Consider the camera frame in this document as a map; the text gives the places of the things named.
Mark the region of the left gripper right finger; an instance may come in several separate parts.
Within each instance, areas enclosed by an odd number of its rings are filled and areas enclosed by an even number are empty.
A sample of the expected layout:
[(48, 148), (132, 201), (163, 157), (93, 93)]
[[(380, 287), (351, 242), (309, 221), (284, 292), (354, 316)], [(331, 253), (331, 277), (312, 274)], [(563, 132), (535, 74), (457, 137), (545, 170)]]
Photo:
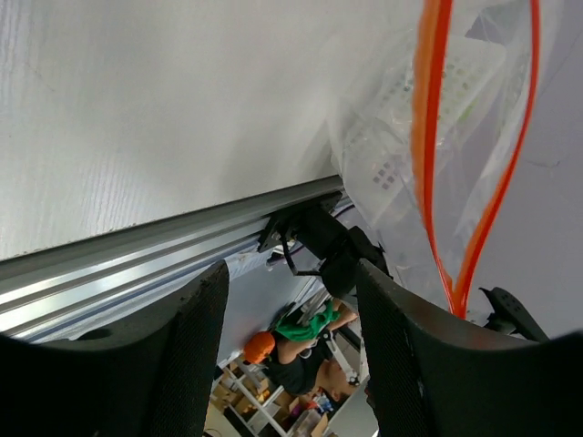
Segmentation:
[(356, 281), (382, 436), (579, 436), (582, 335), (488, 330), (402, 288), (367, 260)]

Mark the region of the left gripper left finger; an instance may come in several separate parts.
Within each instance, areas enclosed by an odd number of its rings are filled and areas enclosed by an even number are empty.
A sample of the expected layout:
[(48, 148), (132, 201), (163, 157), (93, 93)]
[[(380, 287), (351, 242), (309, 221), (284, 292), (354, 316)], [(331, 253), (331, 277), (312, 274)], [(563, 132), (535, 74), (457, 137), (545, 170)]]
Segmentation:
[(179, 290), (76, 340), (1, 339), (4, 436), (201, 436), (230, 274)]

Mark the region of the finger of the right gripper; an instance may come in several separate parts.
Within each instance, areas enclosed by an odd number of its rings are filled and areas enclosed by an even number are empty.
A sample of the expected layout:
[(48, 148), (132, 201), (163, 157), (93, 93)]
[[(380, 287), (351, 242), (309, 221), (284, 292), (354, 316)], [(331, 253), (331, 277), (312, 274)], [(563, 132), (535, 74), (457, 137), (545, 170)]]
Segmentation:
[(529, 311), (513, 294), (499, 287), (480, 290), (492, 307), (485, 325), (486, 329), (506, 335), (518, 334), (531, 341), (549, 340)]

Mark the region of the clear orange zip top bag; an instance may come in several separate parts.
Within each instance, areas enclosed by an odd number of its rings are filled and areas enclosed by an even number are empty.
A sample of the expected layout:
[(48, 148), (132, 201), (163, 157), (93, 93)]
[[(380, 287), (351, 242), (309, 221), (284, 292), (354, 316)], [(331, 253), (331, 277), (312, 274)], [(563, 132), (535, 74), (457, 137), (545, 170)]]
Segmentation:
[[(332, 162), (342, 174), (343, 141), (372, 94), (372, 80), (396, 46), (414, 45), (411, 157), (414, 205), (396, 221), (365, 223), (408, 290), (456, 316), (468, 304), (486, 240), (526, 142), (537, 94), (555, 43), (560, 1), (374, 1), (372, 40), (356, 78), (332, 111)], [(453, 36), (507, 50), (498, 100), (441, 172), (436, 130), (445, 56)]]

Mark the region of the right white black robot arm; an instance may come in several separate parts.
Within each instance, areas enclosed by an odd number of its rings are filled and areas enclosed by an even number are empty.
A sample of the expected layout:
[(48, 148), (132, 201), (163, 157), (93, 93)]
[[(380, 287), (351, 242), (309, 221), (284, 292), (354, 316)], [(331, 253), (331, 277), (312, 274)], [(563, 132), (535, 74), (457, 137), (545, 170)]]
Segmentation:
[[(298, 240), (322, 261), (322, 265), (316, 270), (297, 269), (287, 245), (289, 238)], [(277, 240), (282, 244), (283, 256), (293, 275), (320, 278), (335, 298), (345, 298), (355, 288), (356, 268), (362, 259), (368, 260), (385, 276), (390, 275), (381, 247), (373, 245), (360, 228), (346, 228), (319, 207), (291, 215), (276, 215), (265, 229), (263, 239)], [(487, 318), (487, 329), (519, 334), (531, 341), (549, 340), (524, 305), (510, 292), (501, 288), (481, 291), (493, 309)]]

